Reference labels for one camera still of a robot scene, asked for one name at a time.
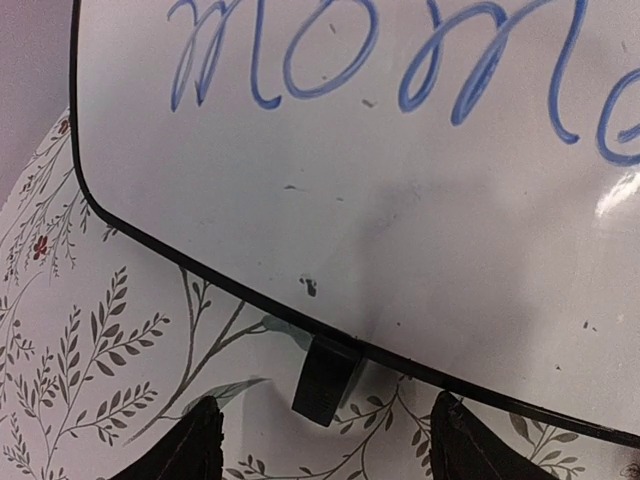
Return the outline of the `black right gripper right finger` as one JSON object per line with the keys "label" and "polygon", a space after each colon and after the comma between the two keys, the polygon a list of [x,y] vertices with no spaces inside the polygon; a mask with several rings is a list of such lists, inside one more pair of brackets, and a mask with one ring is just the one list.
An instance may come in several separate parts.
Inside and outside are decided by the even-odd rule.
{"label": "black right gripper right finger", "polygon": [[438,480],[542,480],[553,476],[511,449],[446,391],[431,409],[430,466]]}

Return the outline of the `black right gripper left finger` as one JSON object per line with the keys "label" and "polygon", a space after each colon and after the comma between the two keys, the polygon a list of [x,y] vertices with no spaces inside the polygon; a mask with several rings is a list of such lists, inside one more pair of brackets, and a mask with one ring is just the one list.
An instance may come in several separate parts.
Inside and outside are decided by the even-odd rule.
{"label": "black right gripper left finger", "polygon": [[224,415],[205,396],[148,452],[113,480],[221,480]]}

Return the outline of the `white whiteboard black frame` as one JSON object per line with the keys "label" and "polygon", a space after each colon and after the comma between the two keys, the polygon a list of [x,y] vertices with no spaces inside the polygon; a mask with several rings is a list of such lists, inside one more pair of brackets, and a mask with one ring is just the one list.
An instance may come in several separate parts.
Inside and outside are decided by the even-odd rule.
{"label": "white whiteboard black frame", "polygon": [[78,1],[105,222],[310,333],[639,444],[635,1]]}

